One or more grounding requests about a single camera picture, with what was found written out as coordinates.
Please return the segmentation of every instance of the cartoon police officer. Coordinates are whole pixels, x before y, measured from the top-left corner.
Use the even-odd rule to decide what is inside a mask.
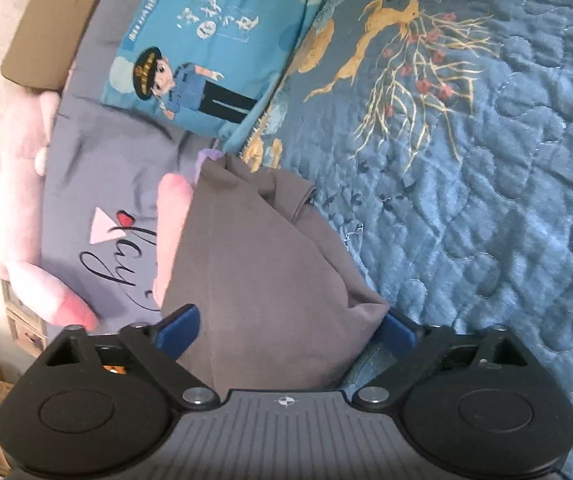
[[[141,53],[133,70],[137,96],[142,100],[156,97],[171,121],[186,108],[240,124],[257,101],[215,84],[223,78],[220,72],[194,63],[182,64],[172,71],[169,60],[157,47]]]

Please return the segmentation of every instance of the black hat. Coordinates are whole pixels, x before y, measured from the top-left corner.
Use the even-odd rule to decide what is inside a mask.
[[[134,64],[133,86],[137,96],[144,101],[151,98],[151,88],[153,88],[153,81],[155,80],[155,72],[159,59],[162,59],[160,49],[156,46],[152,46],[141,53]]]

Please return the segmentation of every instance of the cartoon pillow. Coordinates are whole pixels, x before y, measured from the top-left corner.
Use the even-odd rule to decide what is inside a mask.
[[[324,0],[143,0],[102,102],[246,142]]]

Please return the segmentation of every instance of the red heart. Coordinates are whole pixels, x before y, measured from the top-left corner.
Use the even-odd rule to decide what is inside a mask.
[[[135,223],[135,218],[129,215],[129,213],[127,213],[126,211],[122,210],[118,211],[118,214],[116,214],[116,218],[118,218],[118,223],[122,227],[132,227],[133,224]]]

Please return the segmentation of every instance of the folded gray fabric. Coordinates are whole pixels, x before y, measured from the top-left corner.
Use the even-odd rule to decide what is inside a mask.
[[[162,313],[201,314],[180,359],[225,395],[337,384],[388,309],[293,173],[205,161]]]

